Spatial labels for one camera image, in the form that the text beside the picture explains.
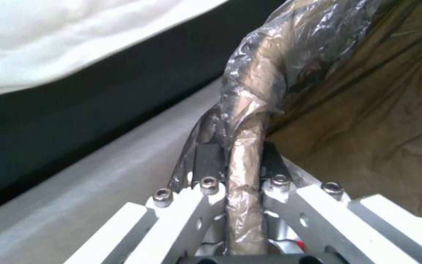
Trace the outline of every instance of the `white fabric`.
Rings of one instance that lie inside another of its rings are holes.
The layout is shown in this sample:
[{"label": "white fabric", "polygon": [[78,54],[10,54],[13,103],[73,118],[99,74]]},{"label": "white fabric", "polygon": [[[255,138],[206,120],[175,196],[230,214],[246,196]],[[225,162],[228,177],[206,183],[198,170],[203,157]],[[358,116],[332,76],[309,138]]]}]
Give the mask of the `white fabric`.
[{"label": "white fabric", "polygon": [[69,75],[225,1],[0,0],[0,94]]}]

